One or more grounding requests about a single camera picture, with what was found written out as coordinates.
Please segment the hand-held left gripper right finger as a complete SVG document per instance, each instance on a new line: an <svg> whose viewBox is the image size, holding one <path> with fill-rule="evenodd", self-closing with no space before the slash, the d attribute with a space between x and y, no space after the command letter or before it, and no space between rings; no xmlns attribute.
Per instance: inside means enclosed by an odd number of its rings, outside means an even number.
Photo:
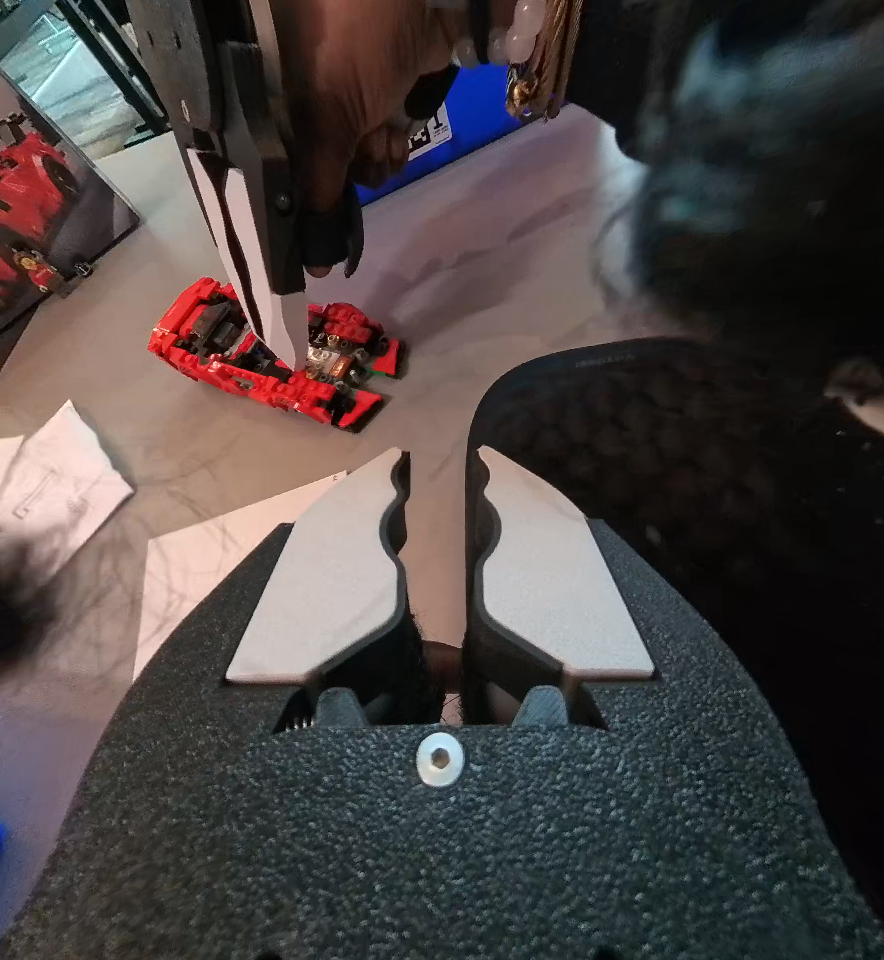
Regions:
<svg viewBox="0 0 884 960"><path fill-rule="evenodd" d="M474 453L465 706L510 722L548 688L568 715L602 723L588 688L655 681L642 638L586 514L493 447Z"/></svg>

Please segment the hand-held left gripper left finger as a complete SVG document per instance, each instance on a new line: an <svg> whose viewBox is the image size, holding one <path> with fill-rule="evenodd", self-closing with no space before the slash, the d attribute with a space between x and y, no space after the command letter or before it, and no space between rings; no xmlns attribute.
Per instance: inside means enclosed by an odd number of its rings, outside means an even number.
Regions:
<svg viewBox="0 0 884 960"><path fill-rule="evenodd" d="M376 724L433 724L430 677L400 551L410 454L389 448L334 483L292 526L241 635L233 686L352 690Z"/></svg>

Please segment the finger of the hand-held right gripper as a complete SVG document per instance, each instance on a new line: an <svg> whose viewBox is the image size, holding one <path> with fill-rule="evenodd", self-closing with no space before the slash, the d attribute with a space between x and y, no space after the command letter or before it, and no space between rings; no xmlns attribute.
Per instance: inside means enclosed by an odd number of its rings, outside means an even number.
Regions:
<svg viewBox="0 0 884 960"><path fill-rule="evenodd" d="M293 371L303 368L307 356L307 301L304 291L274 292L268 261L256 228L252 200L241 171L230 168L226 203L235 239L241 250L251 294L248 301L258 320L259 337L268 350Z"/></svg>
<svg viewBox="0 0 884 960"><path fill-rule="evenodd" d="M243 313L256 338L274 351L273 293L245 178L199 150L188 149L186 157L213 242Z"/></svg>

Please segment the red toy brick car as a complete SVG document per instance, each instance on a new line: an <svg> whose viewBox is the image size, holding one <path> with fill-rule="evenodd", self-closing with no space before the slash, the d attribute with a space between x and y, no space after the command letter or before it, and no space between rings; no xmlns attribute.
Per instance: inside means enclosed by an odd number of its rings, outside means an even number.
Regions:
<svg viewBox="0 0 884 960"><path fill-rule="evenodd" d="M403 375L406 344L347 303L310 304L307 333L305 365L292 369L256 338L232 286L201 278L156 324L148 351L225 394L358 433L385 403L371 380Z"/></svg>

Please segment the person's right hand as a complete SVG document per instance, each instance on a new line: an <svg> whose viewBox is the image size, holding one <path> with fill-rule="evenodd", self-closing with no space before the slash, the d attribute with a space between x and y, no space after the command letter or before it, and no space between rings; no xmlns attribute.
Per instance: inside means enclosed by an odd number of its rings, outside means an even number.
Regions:
<svg viewBox="0 0 884 960"><path fill-rule="evenodd" d="M309 210L328 213L349 181L375 188L408 162L393 123L417 81L445 69L469 34L461 8L422 1L281 2L278 43L295 169Z"/></svg>

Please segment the black metal shelf rack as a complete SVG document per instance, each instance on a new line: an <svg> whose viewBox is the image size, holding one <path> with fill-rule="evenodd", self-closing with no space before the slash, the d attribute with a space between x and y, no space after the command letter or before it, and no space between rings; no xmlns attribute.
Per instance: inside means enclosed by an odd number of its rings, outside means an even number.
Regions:
<svg viewBox="0 0 884 960"><path fill-rule="evenodd" d="M0 1L0 74L93 162L169 129L126 2Z"/></svg>

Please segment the open toy brick instruction booklet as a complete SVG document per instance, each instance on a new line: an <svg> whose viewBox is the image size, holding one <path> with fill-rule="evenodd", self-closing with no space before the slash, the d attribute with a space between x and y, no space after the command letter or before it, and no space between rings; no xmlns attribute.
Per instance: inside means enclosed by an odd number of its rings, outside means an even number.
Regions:
<svg viewBox="0 0 884 960"><path fill-rule="evenodd" d="M133 680L171 633L269 534L347 477L341 471L147 544Z"/></svg>

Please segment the toy car set box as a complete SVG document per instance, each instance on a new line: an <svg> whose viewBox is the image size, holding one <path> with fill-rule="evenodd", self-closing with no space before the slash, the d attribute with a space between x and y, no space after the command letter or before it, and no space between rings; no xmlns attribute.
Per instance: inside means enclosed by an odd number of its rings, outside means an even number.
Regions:
<svg viewBox="0 0 884 960"><path fill-rule="evenodd" d="M140 219L0 72L0 334L66 296Z"/></svg>

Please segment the white folded paper leaflet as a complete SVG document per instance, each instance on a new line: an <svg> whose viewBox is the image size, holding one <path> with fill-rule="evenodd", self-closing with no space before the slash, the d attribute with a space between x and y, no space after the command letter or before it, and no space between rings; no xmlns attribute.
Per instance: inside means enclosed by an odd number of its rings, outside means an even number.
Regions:
<svg viewBox="0 0 884 960"><path fill-rule="evenodd" d="M0 438L0 558L50 582L133 494L66 401L31 436Z"/></svg>

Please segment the blue bin with white label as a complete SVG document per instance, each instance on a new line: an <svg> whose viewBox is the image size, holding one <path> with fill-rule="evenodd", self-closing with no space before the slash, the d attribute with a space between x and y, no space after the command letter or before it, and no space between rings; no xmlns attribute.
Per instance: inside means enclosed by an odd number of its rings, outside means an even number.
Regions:
<svg viewBox="0 0 884 960"><path fill-rule="evenodd" d="M522 124L505 109L507 68L463 70L442 106L408 142L409 158L400 174L375 189L360 186L367 207L505 138Z"/></svg>

